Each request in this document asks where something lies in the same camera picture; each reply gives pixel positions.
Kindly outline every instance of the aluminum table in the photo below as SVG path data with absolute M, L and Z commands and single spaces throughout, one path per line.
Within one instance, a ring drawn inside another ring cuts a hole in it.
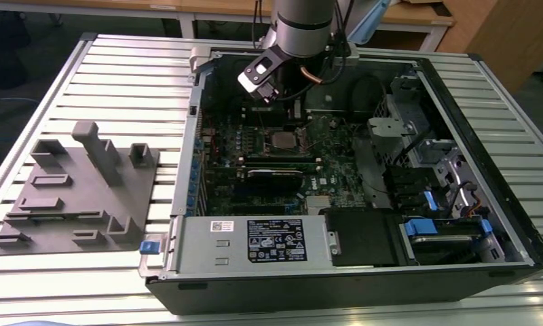
M 167 231 L 191 85 L 187 58 L 198 45 L 251 46 L 119 35 L 79 41 L 0 168 L 0 229 L 31 170 L 27 153 L 35 140 L 77 145 L 70 137 L 75 121 L 95 120 L 101 138 L 114 146 L 147 143 L 161 150 L 145 231 Z M 423 56 L 390 50 L 360 53 Z M 464 54 L 426 56 L 543 235 L 542 133 L 482 61 Z M 147 263 L 158 266 L 162 258 L 153 258 Z M 75 325 L 543 325 L 543 278 L 446 304 L 174 316 L 147 292 L 138 264 L 135 251 L 0 257 L 0 325 L 31 320 Z

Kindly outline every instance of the blue tab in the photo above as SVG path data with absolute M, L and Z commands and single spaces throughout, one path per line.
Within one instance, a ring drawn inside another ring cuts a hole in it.
M 414 229 L 414 225 L 410 223 L 410 221 L 404 223 L 404 230 L 407 236 L 414 236 L 416 234 L 416 230 Z
M 480 227 L 482 227 L 482 231 L 484 232 L 486 236 L 492 233 L 491 223 L 488 223 L 486 219 L 480 220 Z
M 436 227 L 431 219 L 411 219 L 404 223 L 406 235 L 419 236 L 424 234 L 438 234 Z
M 436 203 L 434 202 L 432 193 L 424 192 L 424 197 L 426 197 L 426 200 L 428 201 L 428 207 L 431 208 L 431 211 L 438 211 L 438 206 L 436 206 Z
M 158 255 L 161 242 L 158 241 L 142 241 L 138 252 L 141 255 Z

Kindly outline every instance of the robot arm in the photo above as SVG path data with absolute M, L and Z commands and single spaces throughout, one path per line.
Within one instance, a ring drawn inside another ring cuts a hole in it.
M 280 94 L 278 90 L 284 89 L 282 84 L 290 83 L 290 80 L 282 80 L 278 76 L 280 67 L 300 70 L 308 80 L 320 84 L 320 78 L 314 79 L 315 76 L 307 72 L 306 64 L 314 60 L 326 60 L 327 52 L 336 50 L 336 43 L 344 41 L 344 35 L 350 41 L 366 43 L 388 2 L 390 0 L 275 0 L 271 27 L 262 41 L 266 50 L 238 76 L 238 81 L 251 96 L 271 103 L 288 95 Z M 296 62 L 296 65 L 288 65 L 290 62 Z

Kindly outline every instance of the warning label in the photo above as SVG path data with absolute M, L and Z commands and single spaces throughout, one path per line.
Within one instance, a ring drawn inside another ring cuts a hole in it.
M 252 263 L 306 261 L 300 219 L 248 220 L 247 259 Z

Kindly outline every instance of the floor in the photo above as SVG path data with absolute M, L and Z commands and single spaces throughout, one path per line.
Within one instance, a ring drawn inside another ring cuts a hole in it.
M 82 32 L 97 31 L 105 34 L 143 36 L 174 36 L 178 33 L 177 22 L 150 18 L 121 18 L 99 16 L 63 15 L 63 24 L 55 27 L 46 14 L 26 14 L 26 30 L 31 43 L 18 50 L 18 58 L 27 70 L 27 82 L 10 90 L 0 90 L 2 97 L 23 97 L 39 100 L 58 74 Z M 198 24 L 201 38 L 250 40 L 250 24 L 229 22 L 225 26 Z M 543 132 L 543 83 L 531 77 L 515 94 L 520 106 Z M 15 142 L 35 105 L 23 101 L 0 102 L 0 163 Z

